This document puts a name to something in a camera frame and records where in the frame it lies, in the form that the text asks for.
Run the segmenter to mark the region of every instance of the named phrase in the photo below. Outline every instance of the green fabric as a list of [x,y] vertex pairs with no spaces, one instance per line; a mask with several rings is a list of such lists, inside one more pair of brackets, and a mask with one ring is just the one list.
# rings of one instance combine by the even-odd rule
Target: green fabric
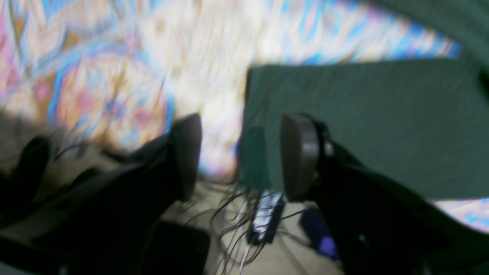
[[[250,172],[266,178],[252,167],[265,158],[261,169],[283,190],[282,114],[307,112],[324,119],[333,139],[364,164],[424,197],[487,197],[489,98],[479,72],[456,60],[251,69],[240,181],[266,188]],[[263,143],[250,134],[256,127],[265,150],[253,149]]]

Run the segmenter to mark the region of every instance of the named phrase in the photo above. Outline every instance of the purple object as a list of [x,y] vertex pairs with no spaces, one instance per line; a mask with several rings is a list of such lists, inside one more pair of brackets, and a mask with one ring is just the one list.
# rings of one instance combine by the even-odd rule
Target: purple object
[[304,210],[301,219],[299,220],[299,224],[309,238],[312,247],[317,250],[318,254],[328,256],[333,260],[338,260],[340,258],[333,237],[317,210]]

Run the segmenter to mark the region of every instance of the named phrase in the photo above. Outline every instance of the green cloth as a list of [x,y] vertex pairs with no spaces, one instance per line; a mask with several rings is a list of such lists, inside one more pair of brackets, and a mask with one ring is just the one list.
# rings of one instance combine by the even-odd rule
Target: green cloth
[[251,69],[240,182],[283,190],[282,114],[306,112],[365,165],[426,198],[487,197],[489,97],[479,73],[456,60]]

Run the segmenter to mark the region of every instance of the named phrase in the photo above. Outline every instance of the power strip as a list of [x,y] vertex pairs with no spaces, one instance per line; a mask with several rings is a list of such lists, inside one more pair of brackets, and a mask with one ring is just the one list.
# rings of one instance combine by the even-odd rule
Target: power strip
[[281,192],[262,192],[247,235],[248,244],[257,246],[273,242],[284,206]]

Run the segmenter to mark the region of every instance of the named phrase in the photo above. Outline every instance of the black cable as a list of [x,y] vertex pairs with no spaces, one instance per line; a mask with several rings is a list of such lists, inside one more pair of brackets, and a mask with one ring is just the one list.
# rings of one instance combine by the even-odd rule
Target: black cable
[[289,232],[286,232],[286,231],[279,231],[278,233],[283,234],[283,235],[289,237],[291,240],[293,240],[294,242],[296,242],[298,245],[301,245],[301,246],[303,246],[305,248],[314,249],[314,247],[309,242],[307,242],[306,240],[301,239],[300,237],[297,237],[296,235],[293,235],[293,234],[291,234]]
[[178,207],[178,212],[179,213],[187,212],[190,208],[192,208],[195,205],[197,205],[197,202],[195,202],[195,201],[189,201],[188,202],[188,206],[186,208],[183,208],[183,205],[184,204],[185,203],[181,203],[180,206]]
[[285,217],[282,217],[282,218],[280,218],[280,219],[281,219],[281,220],[285,220],[285,219],[291,218],[291,217],[293,217],[293,216],[295,216],[295,215],[299,215],[299,214],[300,214],[300,213],[302,213],[302,212],[304,212],[304,210],[297,211],[297,212],[295,212],[294,214],[290,214],[290,215],[285,216]]
[[243,234],[241,234],[239,237],[238,237],[238,240],[236,240],[236,242],[234,243],[234,246],[233,248],[231,249],[231,252],[229,253],[230,256],[227,255],[226,253],[226,263],[224,264],[224,267],[222,269],[222,272],[221,272],[221,275],[224,275],[224,271],[226,270],[226,267],[227,265],[229,264],[229,260],[231,259],[231,255],[233,254],[233,251],[234,249],[236,248],[236,245],[239,243],[239,241],[243,238],[244,235],[246,235],[246,233],[248,233],[248,230],[246,230]]
[[193,216],[192,218],[190,218],[187,222],[185,222],[183,225],[188,225],[191,221],[197,219],[198,217],[204,215],[205,213],[208,213],[208,212],[211,212],[211,211],[214,211],[215,209],[208,209],[208,210],[205,210],[205,211],[202,211],[200,213],[198,213],[197,215]]
[[226,248],[226,251],[224,251],[224,255],[221,257],[221,260],[219,261],[219,263],[217,263],[217,269],[216,271],[213,273],[213,274],[216,274],[217,271],[219,270],[219,266],[221,265],[221,263],[224,261],[224,258],[227,256],[227,252],[229,251],[229,249],[231,248],[231,244],[234,240],[234,237],[236,237],[236,234],[238,232],[237,231],[234,231],[234,234],[233,236],[231,237],[231,240],[229,241],[229,244],[227,245],[227,248]]
[[[225,203],[225,204],[224,204],[222,207],[220,207],[220,209],[218,209],[218,210],[216,211],[216,213],[214,213],[214,217],[215,217],[215,216],[217,216],[217,215],[218,215],[218,214],[219,214],[221,211],[223,211],[223,210],[226,208],[226,206],[227,206],[227,205],[229,205],[229,203],[231,203],[231,202],[232,202],[234,199],[235,199],[234,197],[231,197],[231,198],[230,198],[230,199],[229,199],[229,200],[228,200],[228,201],[227,201],[227,202],[226,202],[226,203]],[[232,221],[237,219],[237,217],[239,216],[239,213],[240,213],[240,212],[242,212],[242,210],[240,210],[240,211],[238,212],[238,214],[237,214],[237,215],[236,215],[236,216],[235,216],[235,217],[232,219]],[[235,265],[236,260],[235,260],[235,259],[232,257],[232,253],[230,253],[230,254],[228,254],[228,253],[227,253],[227,252],[229,251],[229,247],[230,247],[230,245],[231,245],[231,244],[229,244],[229,245],[228,245],[228,247],[227,247],[227,248],[225,248],[225,247],[224,247],[224,243],[222,242],[222,238],[223,238],[223,237],[224,237],[226,234],[228,234],[229,232],[232,232],[233,230],[237,230],[237,229],[239,229],[240,227],[242,227],[243,225],[245,225],[245,224],[246,224],[246,223],[247,223],[247,222],[248,222],[248,221],[249,221],[251,218],[252,218],[252,215],[249,215],[248,213],[246,213],[246,212],[245,212],[245,214],[243,215],[243,217],[242,217],[242,218],[241,218],[241,219],[240,219],[240,220],[239,220],[239,221],[238,221],[238,222],[237,222],[235,225],[233,225],[233,226],[231,226],[231,227],[228,227],[228,228],[224,229],[224,230],[223,230],[223,231],[220,233],[220,235],[219,235],[219,237],[218,237],[218,243],[219,243],[219,246],[220,246],[221,251],[224,253],[224,256],[222,257],[221,261],[223,261],[223,260],[224,260],[224,258],[226,258],[226,267],[227,267],[227,264],[229,263],[229,260],[230,260],[230,259],[233,259],[233,266]]]
[[237,194],[237,191],[238,191],[238,186],[235,186],[233,192],[224,193],[221,200],[219,201],[218,205],[221,206],[221,204],[223,202],[225,202],[226,200],[230,200],[233,196],[235,196]]
[[84,145],[85,145],[84,143],[78,143],[78,144],[73,144],[73,145],[66,147],[63,151],[61,151],[59,154],[57,154],[54,157],[53,161],[57,161],[64,153],[70,151],[71,149],[79,148],[79,147],[82,147]]
[[257,257],[258,255],[260,255],[260,252],[263,250],[263,248],[265,247],[265,244],[262,244],[260,245],[256,250],[255,250],[255,253],[253,253],[253,256],[251,256],[251,258],[249,260],[246,260],[244,262],[244,265],[248,265],[250,263],[252,263]]
[[[248,197],[248,200],[247,200],[247,201],[249,202],[249,204],[250,204],[250,205],[254,205],[254,204],[255,204],[255,203],[253,202],[253,196],[251,196],[251,195]],[[252,209],[250,209],[249,211],[247,211],[247,212],[246,212],[246,213],[243,215],[243,218],[244,218],[245,216],[247,216],[247,214],[248,214],[248,215],[252,214],[252,213],[250,213],[251,211],[253,211],[253,210],[252,210]],[[239,215],[239,212],[236,214],[236,216],[234,216],[234,218],[232,218],[232,219],[231,219],[231,221],[236,220],[236,219],[238,218],[238,215]]]
[[[236,248],[236,253],[234,254],[234,258],[233,258],[233,255],[231,253],[229,254],[229,257],[232,258],[232,259],[236,259],[238,257],[239,252],[240,252],[241,242],[239,242],[239,240],[237,240],[237,241],[238,241],[238,247]],[[229,271],[226,270],[226,274],[227,273],[231,273],[231,271],[233,271],[233,269],[234,269],[235,266],[236,265],[234,263],[231,264],[231,268],[229,269]]]
[[228,206],[231,202],[233,202],[236,198],[240,197],[241,195],[243,195],[245,193],[245,191],[241,192],[241,193],[238,193],[234,196],[232,196],[227,202],[225,202],[220,208],[218,208],[216,210],[216,212],[212,215],[211,217],[211,225],[213,225],[213,222],[214,222],[214,219],[216,218],[216,216],[222,211],[224,210],[224,208],[226,208],[226,206]]

